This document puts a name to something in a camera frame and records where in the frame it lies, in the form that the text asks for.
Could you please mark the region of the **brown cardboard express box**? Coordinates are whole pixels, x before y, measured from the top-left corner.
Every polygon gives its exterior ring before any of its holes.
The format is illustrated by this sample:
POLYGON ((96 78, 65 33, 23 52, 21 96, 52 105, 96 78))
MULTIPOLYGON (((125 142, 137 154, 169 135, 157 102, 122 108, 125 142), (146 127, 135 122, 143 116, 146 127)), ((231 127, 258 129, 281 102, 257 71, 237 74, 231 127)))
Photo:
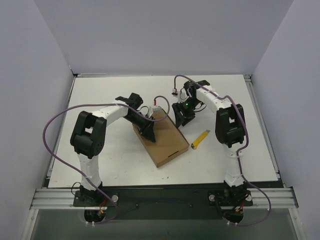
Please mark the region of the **brown cardboard express box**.
POLYGON ((135 124, 132 127, 157 168, 169 163, 189 148, 188 141, 169 116, 154 123, 155 142, 141 136, 135 124))

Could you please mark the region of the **yellow utility knife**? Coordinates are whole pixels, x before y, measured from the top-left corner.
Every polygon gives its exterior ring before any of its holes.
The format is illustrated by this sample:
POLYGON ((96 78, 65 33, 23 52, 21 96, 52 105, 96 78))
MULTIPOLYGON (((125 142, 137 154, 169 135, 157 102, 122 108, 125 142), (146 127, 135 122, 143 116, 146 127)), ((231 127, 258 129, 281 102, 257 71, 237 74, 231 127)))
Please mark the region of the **yellow utility knife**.
POLYGON ((192 143, 191 143, 191 148, 193 150, 197 149, 201 141, 210 133, 210 130, 205 130, 202 132, 192 143))

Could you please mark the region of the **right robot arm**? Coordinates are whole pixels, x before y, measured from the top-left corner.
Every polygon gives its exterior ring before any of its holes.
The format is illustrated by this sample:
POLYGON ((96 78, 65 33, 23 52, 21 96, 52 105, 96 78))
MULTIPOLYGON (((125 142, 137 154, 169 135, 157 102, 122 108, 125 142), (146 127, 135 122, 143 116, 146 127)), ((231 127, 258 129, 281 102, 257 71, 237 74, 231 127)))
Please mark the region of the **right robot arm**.
POLYGON ((196 117, 198 105, 204 105, 215 114, 214 132, 218 142, 223 145, 227 164, 224 182, 231 188, 243 185, 245 180, 238 161, 238 149, 248 134, 244 128, 243 107, 234 104, 229 97, 220 97, 206 80, 189 80, 184 83, 183 89, 173 88, 172 95, 177 98, 177 102, 172 104, 177 128, 184 127, 196 117))

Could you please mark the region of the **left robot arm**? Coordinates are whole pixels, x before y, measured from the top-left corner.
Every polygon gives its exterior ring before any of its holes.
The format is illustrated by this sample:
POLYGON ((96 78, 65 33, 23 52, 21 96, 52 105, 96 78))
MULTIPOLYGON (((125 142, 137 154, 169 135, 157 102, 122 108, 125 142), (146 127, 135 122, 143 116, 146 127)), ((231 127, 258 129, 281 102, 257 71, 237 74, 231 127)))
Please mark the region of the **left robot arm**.
POLYGON ((107 127, 120 118, 134 124, 138 133, 145 139, 155 142, 153 109, 147 107, 144 115, 139 111, 143 104, 140 95, 131 93, 128 98, 119 96, 110 106, 105 106, 93 112, 82 111, 79 113, 70 144, 77 153, 80 170, 84 173, 81 177, 80 195, 92 206, 101 203, 103 194, 102 180, 99 175, 98 155, 104 148, 107 127))

